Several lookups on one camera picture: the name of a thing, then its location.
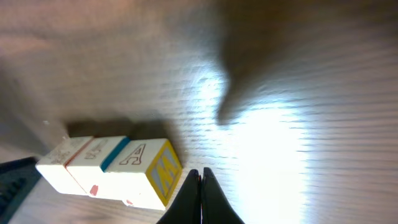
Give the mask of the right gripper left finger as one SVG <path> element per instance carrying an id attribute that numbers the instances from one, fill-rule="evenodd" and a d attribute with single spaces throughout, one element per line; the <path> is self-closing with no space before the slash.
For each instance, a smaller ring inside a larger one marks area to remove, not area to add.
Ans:
<path id="1" fill-rule="evenodd" d="M 201 176 L 192 169 L 184 180 L 173 203 L 157 224 L 201 223 Z"/>

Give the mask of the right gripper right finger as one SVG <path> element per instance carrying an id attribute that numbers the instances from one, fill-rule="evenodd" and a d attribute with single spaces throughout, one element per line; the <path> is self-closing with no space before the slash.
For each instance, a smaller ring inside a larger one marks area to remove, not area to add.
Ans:
<path id="1" fill-rule="evenodd" d="M 203 224 L 244 224 L 228 202 L 209 167 L 203 169 L 201 208 Z"/>

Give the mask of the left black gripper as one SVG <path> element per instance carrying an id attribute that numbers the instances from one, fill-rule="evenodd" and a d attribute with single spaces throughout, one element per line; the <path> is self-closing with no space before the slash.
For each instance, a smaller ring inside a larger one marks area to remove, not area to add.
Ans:
<path id="1" fill-rule="evenodd" d="M 1 163 L 1 224 L 8 223 L 40 180 L 35 157 Z"/>

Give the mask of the yellow edged airplane block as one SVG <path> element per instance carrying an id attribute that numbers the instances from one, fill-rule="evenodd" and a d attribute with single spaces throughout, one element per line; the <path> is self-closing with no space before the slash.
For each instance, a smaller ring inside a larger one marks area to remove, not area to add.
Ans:
<path id="1" fill-rule="evenodd" d="M 97 196 L 128 207 L 165 210 L 181 174 L 168 139 L 131 141 L 107 166 Z"/>

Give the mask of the blue edged pencil block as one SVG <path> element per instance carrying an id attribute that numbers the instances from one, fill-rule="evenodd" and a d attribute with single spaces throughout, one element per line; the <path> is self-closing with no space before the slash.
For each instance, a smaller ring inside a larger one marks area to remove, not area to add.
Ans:
<path id="1" fill-rule="evenodd" d="M 116 179 L 106 169 L 130 141 L 127 136 L 94 138 L 67 164 L 67 171 L 88 196 L 120 200 Z"/>

